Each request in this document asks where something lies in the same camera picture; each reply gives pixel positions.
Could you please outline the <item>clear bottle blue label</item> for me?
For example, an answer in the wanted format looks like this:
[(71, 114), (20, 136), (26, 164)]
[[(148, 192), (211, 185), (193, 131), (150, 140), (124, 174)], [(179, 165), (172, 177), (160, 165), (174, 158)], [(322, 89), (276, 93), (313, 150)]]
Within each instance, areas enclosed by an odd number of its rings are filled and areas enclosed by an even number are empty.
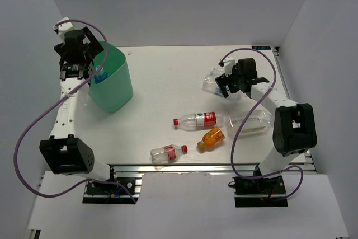
[(223, 73), (225, 73), (223, 68), (211, 68), (209, 70), (209, 74), (213, 77), (221, 76)]

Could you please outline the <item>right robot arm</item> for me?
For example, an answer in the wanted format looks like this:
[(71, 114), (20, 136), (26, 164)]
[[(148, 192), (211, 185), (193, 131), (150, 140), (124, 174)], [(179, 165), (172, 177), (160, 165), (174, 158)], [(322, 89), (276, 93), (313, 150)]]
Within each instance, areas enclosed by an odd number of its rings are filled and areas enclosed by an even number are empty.
[(274, 117), (274, 146), (250, 176), (253, 188), (264, 194), (272, 188), (273, 177), (285, 171), (294, 158), (316, 146), (313, 108), (286, 97), (275, 88), (275, 81), (259, 77), (252, 58), (235, 60), (226, 57), (219, 65), (224, 68), (224, 73), (215, 81), (224, 97), (241, 91)]

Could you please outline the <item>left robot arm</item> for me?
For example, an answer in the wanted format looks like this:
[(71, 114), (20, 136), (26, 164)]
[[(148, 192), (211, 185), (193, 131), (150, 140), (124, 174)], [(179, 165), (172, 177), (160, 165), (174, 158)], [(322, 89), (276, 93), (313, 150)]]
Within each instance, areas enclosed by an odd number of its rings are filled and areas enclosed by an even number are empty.
[(117, 190), (118, 179), (110, 165), (96, 161), (93, 150), (79, 137), (80, 120), (90, 90), (93, 60), (103, 47), (87, 27), (76, 29), (71, 22), (54, 27), (62, 42), (54, 50), (60, 56), (60, 98), (54, 127), (40, 152), (54, 174), (79, 175), (99, 180), (107, 194)]

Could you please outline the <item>green plastic bin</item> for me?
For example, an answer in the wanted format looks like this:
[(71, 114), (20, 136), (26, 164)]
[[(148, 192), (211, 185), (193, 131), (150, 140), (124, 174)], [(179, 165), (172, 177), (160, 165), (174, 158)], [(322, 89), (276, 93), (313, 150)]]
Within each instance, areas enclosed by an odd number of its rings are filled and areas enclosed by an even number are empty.
[(100, 109), (114, 113), (132, 98), (133, 87), (125, 54), (111, 44), (106, 45), (104, 41), (100, 41), (100, 44), (104, 49), (109, 49), (103, 67), (108, 77), (99, 84), (95, 84), (93, 78), (88, 94)]

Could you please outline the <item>large clear bottle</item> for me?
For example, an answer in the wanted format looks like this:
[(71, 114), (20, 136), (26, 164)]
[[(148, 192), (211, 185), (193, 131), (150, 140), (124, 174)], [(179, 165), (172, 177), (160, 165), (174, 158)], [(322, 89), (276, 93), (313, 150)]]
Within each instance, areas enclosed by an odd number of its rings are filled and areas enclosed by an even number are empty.
[[(227, 134), (230, 137), (234, 137), (237, 133), (238, 128), (245, 119), (247, 111), (240, 113), (233, 113), (225, 117), (224, 126)], [(273, 116), (264, 110), (255, 110), (245, 122), (241, 129), (240, 135), (256, 134), (264, 132), (268, 127), (272, 126)]]

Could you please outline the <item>orange juice bottle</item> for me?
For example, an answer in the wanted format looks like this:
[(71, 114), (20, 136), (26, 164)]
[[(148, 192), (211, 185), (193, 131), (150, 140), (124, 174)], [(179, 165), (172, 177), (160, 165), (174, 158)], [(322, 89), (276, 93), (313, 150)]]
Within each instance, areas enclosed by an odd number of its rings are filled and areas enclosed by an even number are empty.
[(218, 127), (215, 127), (202, 137), (201, 141), (197, 143), (197, 147), (201, 151), (206, 151), (216, 147), (224, 139), (225, 135), (222, 130)]

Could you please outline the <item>large red label bottle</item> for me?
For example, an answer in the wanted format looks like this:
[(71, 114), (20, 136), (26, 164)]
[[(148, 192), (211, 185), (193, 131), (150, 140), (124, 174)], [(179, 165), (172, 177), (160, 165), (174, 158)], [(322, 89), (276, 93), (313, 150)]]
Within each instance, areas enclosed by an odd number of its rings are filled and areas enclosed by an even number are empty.
[(191, 113), (180, 118), (173, 119), (173, 125), (176, 129), (184, 131), (196, 131), (220, 127), (224, 124), (225, 116), (213, 111), (202, 113)]

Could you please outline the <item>small red label bottle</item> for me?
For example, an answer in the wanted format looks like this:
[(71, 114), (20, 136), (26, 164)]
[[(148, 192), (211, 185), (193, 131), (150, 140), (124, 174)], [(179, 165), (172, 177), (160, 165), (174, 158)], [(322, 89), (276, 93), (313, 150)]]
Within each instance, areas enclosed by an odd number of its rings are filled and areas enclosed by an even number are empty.
[(172, 162), (177, 158), (186, 154), (188, 151), (187, 145), (177, 146), (170, 144), (161, 148), (156, 148), (151, 150), (150, 156), (154, 164), (159, 164), (162, 162)]

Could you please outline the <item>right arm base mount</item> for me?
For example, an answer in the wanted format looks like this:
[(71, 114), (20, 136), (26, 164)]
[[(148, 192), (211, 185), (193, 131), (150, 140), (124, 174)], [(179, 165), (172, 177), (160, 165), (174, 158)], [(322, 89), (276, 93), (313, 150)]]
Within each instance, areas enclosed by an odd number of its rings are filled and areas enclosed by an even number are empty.
[(287, 207), (286, 189), (283, 178), (246, 180), (234, 177), (228, 186), (234, 189), (236, 208)]

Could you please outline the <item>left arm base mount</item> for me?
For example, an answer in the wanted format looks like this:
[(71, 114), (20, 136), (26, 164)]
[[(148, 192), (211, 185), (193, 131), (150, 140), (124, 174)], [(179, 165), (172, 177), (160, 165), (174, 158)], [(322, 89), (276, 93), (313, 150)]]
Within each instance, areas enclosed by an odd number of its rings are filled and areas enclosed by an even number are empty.
[(110, 185), (97, 182), (86, 183), (83, 204), (135, 204), (140, 195), (144, 174), (120, 172), (116, 181), (121, 184)]

